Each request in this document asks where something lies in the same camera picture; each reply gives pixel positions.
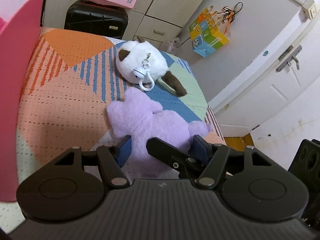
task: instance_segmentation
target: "electrical outlet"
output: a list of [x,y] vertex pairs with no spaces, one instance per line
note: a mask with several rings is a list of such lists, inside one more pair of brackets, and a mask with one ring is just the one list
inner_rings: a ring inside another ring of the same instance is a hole
[[308,19],[312,20],[314,17],[316,17],[317,8],[314,0],[306,0],[302,8]]

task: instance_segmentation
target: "white wall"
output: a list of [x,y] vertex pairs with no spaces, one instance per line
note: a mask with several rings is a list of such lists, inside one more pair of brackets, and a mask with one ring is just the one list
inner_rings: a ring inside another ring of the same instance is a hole
[[[244,8],[231,25],[228,44],[202,58],[192,51],[190,41],[186,41],[177,53],[189,62],[207,101],[226,88],[257,56],[262,57],[265,48],[295,15],[301,23],[305,21],[299,14],[300,6],[291,0],[204,0],[181,31],[180,39],[188,38],[189,24],[205,7],[214,5],[218,10],[225,5],[234,6],[239,1],[244,3]],[[273,53],[269,51],[264,60]]]
[[[318,51],[315,58],[320,67]],[[320,140],[320,78],[251,136],[257,149],[288,169],[303,139]]]

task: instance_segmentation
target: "door lock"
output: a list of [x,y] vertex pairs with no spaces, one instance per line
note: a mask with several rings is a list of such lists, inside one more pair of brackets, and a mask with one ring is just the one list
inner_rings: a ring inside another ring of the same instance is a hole
[[297,59],[297,55],[300,53],[300,51],[302,51],[302,46],[299,45],[292,53],[288,54],[288,56],[286,57],[286,59],[284,60],[283,63],[281,63],[281,65],[279,65],[279,67],[276,68],[277,72],[280,72],[281,70],[283,70],[286,66],[291,67],[291,61],[295,61],[296,65],[297,65],[297,70],[300,70],[300,62]]

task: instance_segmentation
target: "bed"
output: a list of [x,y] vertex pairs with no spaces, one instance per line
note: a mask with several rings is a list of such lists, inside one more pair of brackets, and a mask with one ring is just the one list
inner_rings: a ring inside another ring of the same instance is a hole
[[[42,28],[20,94],[16,133],[19,183],[71,146],[113,145],[106,105],[123,100],[133,85],[115,66],[124,41],[69,30]],[[224,143],[215,117],[183,59],[162,52],[188,94],[177,98],[161,80],[148,96],[186,121],[213,125],[205,138]],[[0,227],[12,231],[24,218],[17,203],[0,203]]]

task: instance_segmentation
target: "wooden floor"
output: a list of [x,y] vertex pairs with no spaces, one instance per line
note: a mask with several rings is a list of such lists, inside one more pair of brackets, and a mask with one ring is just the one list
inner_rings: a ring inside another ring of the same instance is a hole
[[248,145],[254,146],[250,133],[244,137],[225,137],[224,140],[229,147],[238,151],[243,151]]

